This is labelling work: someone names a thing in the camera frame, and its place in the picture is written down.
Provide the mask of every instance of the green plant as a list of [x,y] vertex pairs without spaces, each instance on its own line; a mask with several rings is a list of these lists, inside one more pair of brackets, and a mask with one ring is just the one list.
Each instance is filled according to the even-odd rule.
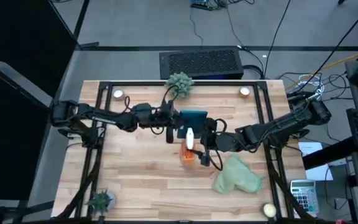
[[108,206],[111,201],[112,198],[110,198],[106,189],[104,192],[102,191],[98,194],[94,192],[93,198],[89,200],[87,204],[93,207],[93,211],[95,214],[99,212],[101,215],[103,215],[103,212],[108,212]]
[[190,91],[193,88],[192,85],[194,84],[194,81],[188,77],[183,72],[169,76],[169,79],[165,82],[166,87],[170,88],[173,85],[176,85],[177,87],[173,87],[170,90],[170,93],[172,96],[178,96],[178,98],[186,98],[190,95]]

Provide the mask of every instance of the concrete floor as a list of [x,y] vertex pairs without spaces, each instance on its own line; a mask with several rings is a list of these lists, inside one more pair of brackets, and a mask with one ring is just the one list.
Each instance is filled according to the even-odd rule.
[[[56,3],[55,7],[73,32],[83,0]],[[282,16],[287,1],[258,1],[254,5],[240,2],[229,7],[234,30],[244,45],[270,45],[275,29]],[[237,45],[225,9],[220,11],[192,12],[198,34],[205,45]],[[189,0],[97,0],[91,1],[78,38],[80,44],[100,42],[108,46],[158,46],[158,45],[200,45],[200,39],[193,33],[189,20]],[[337,1],[293,0],[277,35],[275,45],[336,45],[352,23],[358,18],[358,1],[347,0],[342,6]],[[343,45],[358,45],[358,25],[346,38]],[[84,80],[158,80],[159,52],[74,52],[69,64],[61,99],[77,100]],[[265,63],[267,52],[254,52]],[[241,52],[243,64],[259,65],[253,56]],[[329,62],[355,54],[336,52]],[[272,52],[269,58],[267,78],[274,78],[284,72],[312,72],[329,55],[329,52]],[[323,78],[330,74],[341,74],[344,65],[323,72]],[[288,77],[297,80],[296,75]],[[243,79],[257,79],[257,74],[245,71]],[[291,84],[283,79],[286,86]],[[339,91],[323,95],[323,98],[336,96]],[[351,97],[347,90],[342,97]],[[353,108],[351,100],[332,100],[326,103],[333,114],[329,123],[331,135],[336,139],[350,136],[346,112]],[[325,126],[309,127],[310,139],[334,144],[329,139]],[[67,140],[52,128],[42,155],[29,205],[53,200],[65,156]],[[335,171],[336,180],[345,172]],[[343,182],[332,182],[329,192],[343,187]],[[321,213],[327,220],[350,219],[349,208],[332,209],[325,202],[323,191],[319,191]],[[29,215],[25,220],[45,219],[50,210]]]

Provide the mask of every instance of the wooden table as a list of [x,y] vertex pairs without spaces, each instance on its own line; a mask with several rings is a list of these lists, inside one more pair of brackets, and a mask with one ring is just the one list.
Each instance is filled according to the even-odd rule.
[[[283,82],[268,80],[268,92],[275,118],[290,109]],[[80,103],[95,105],[99,81],[85,81]],[[163,86],[115,86],[123,89],[131,98],[131,106],[148,102],[159,106],[165,93]],[[248,98],[239,98],[239,86],[195,86],[191,97],[176,100],[175,108],[208,111],[210,118],[226,120],[227,131],[248,124],[259,123],[254,92]],[[267,113],[261,91],[265,121]],[[122,111],[122,101],[111,101],[110,110]],[[261,212],[265,203],[272,203],[266,158],[263,147],[251,154],[236,153],[261,177],[265,177],[263,189],[256,194],[235,190],[222,195],[211,189],[218,174],[213,167],[201,167],[185,171],[178,156],[181,139],[173,144],[165,142],[165,135],[154,135],[149,129],[137,129],[126,133],[108,125],[103,147],[98,190],[109,189],[116,194],[116,207],[105,213],[106,220],[266,220]],[[290,145],[297,147],[297,142]],[[58,215],[78,190],[86,150],[75,145],[67,150],[62,175],[53,207],[52,216]],[[222,153],[223,160],[235,152]],[[301,154],[294,149],[283,150],[287,180],[305,179]],[[283,216],[287,215],[283,194],[278,189]]]

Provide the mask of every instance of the green towel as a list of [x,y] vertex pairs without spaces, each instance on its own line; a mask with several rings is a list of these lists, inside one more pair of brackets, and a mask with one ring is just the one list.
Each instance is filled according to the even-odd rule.
[[247,193],[256,193],[262,190],[263,179],[263,177],[253,173],[237,155],[234,155],[224,164],[223,170],[216,177],[212,189],[227,194],[237,187]]

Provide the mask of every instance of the white cable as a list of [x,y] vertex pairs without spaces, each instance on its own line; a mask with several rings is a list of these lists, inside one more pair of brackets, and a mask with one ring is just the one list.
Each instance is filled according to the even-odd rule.
[[299,87],[301,87],[301,86],[303,86],[303,85],[305,85],[305,84],[307,83],[308,85],[320,86],[320,87],[315,91],[314,95],[311,96],[311,97],[309,97],[309,98],[314,98],[314,97],[317,96],[317,100],[319,100],[319,99],[321,98],[321,95],[323,95],[324,90],[325,90],[324,84],[323,84],[323,83],[320,83],[320,77],[318,77],[318,76],[316,75],[316,76],[314,76],[313,78],[316,78],[317,81],[315,81],[315,82],[307,82],[307,81],[302,81],[302,77],[305,77],[305,76],[309,76],[309,75],[301,75],[301,76],[299,76],[299,82],[297,83],[297,85],[298,85]]

